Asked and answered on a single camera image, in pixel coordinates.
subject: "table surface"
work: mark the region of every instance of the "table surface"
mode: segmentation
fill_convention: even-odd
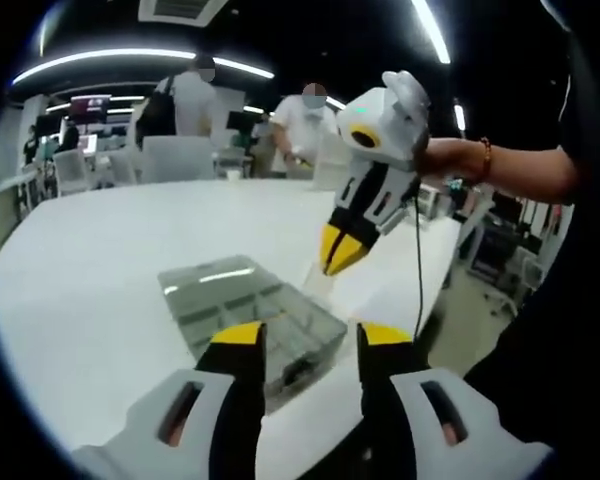
[[[157,275],[245,254],[301,287],[317,260],[332,192],[309,182],[196,181],[123,187],[43,202],[0,252],[0,344],[41,424],[68,449],[109,440],[127,409],[195,359]],[[422,231],[426,319],[460,225]],[[345,317],[413,331],[415,229],[401,224],[343,272],[330,300]],[[360,421],[355,350],[263,419],[259,479],[295,479]]]

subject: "backpack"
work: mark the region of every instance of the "backpack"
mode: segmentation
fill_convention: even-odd
[[[144,137],[176,134],[176,105],[171,95],[175,77],[167,80],[164,92],[153,92],[149,103],[136,122],[136,144],[142,150]]]

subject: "cable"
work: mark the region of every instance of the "cable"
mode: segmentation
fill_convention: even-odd
[[[420,331],[420,322],[422,321],[422,308],[424,303],[424,293],[422,291],[422,252],[420,250],[420,206],[418,205],[418,195],[414,199],[416,207],[416,245],[418,249],[418,289],[420,294],[420,307],[418,309],[418,321],[416,322],[416,328],[413,331],[413,343],[415,344],[418,339],[418,333]]]

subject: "bracelet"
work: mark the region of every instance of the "bracelet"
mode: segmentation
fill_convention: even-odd
[[[482,161],[482,172],[478,175],[473,182],[473,185],[479,185],[484,182],[487,178],[489,178],[489,173],[491,173],[491,163],[493,161],[493,156],[491,155],[491,142],[487,137],[482,137],[480,142],[484,145],[484,160]]]

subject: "black ceiling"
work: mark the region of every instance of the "black ceiling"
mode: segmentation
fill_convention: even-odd
[[[433,101],[435,135],[457,135],[453,99],[465,108],[469,137],[544,148],[557,142],[566,86],[561,30],[539,0],[427,0],[451,57],[438,62],[411,0],[229,0],[204,29],[139,23],[138,0],[74,0],[50,25],[44,59],[31,45],[22,69],[66,54],[116,47],[207,51],[275,73],[272,81],[219,69],[214,83],[247,91],[253,105],[274,108],[303,80],[322,82],[348,101],[380,84],[384,70],[406,69]],[[14,87],[12,98],[102,83],[154,82],[184,61],[105,58],[43,72]],[[116,95],[150,86],[110,87]]]

